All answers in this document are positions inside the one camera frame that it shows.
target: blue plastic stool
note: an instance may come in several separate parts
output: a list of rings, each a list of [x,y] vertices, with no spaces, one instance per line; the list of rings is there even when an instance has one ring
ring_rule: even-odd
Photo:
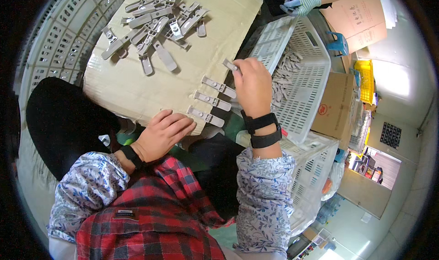
[[[326,33],[334,34],[335,36],[337,36],[337,39],[335,40],[334,43],[329,43],[327,45],[328,50],[341,52],[341,54],[336,55],[336,57],[346,56],[349,54],[348,42],[346,42],[346,38],[343,36],[343,34],[338,32],[332,32],[332,31],[327,31]]]

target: pile of plastic parts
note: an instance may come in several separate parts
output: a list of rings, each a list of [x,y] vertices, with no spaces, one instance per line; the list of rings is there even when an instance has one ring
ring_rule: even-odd
[[[118,38],[108,27],[103,28],[102,32],[108,38],[110,46],[102,53],[102,59],[107,60],[113,54],[120,58],[126,57],[128,52],[123,47],[130,42],[137,48],[145,75],[154,72],[150,62],[151,51],[148,51],[151,46],[169,71],[178,68],[171,54],[158,40],[159,36],[185,50],[190,45],[184,38],[192,28],[196,27],[199,37],[206,36],[203,16],[209,10],[202,8],[197,2],[187,7],[181,0],[139,0],[127,5],[125,11],[131,12],[132,17],[123,17],[121,24],[128,25],[132,30]]]
[[[292,42],[289,41],[273,72],[272,112],[276,110],[276,107],[282,107],[283,99],[288,99],[288,88],[293,83],[292,72],[298,72],[302,68],[302,60],[303,57],[294,51]]]

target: gloved hand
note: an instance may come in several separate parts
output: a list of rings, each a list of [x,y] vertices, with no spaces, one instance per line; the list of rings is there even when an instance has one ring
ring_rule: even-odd
[[[306,16],[311,9],[322,5],[321,0],[285,0],[281,9],[290,16]]]

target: red plaid shirt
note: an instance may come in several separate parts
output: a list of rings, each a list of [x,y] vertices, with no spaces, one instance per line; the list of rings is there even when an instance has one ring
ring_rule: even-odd
[[[154,173],[141,171],[131,183],[110,207],[83,222],[76,235],[79,260],[225,259],[207,230],[234,219],[219,217],[189,168],[167,156]],[[138,215],[115,219],[119,210]]]

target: table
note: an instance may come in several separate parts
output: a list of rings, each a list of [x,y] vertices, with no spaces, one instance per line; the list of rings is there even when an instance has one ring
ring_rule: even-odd
[[[123,27],[120,19],[130,16],[125,12],[125,6],[135,1],[125,0],[110,20],[108,25],[116,36],[129,33],[130,28]],[[190,5],[195,0],[183,1]],[[100,106],[144,126],[162,109],[186,114],[192,105],[209,113],[212,106],[194,99],[194,92],[198,90],[208,96],[218,96],[218,91],[201,84],[201,79],[206,75],[218,83],[224,82],[228,69],[222,65],[222,61],[224,58],[234,59],[262,0],[196,1],[210,10],[205,17],[207,37],[199,38],[192,33],[187,38],[192,45],[189,51],[171,41],[161,41],[178,64],[179,71],[169,72],[154,53],[151,64],[155,73],[145,76],[134,45],[129,45],[128,56],[124,59],[113,55],[103,60],[101,53],[109,43],[101,35],[85,70],[85,94]],[[194,119],[198,125],[192,134],[199,134],[205,121],[198,117]]]

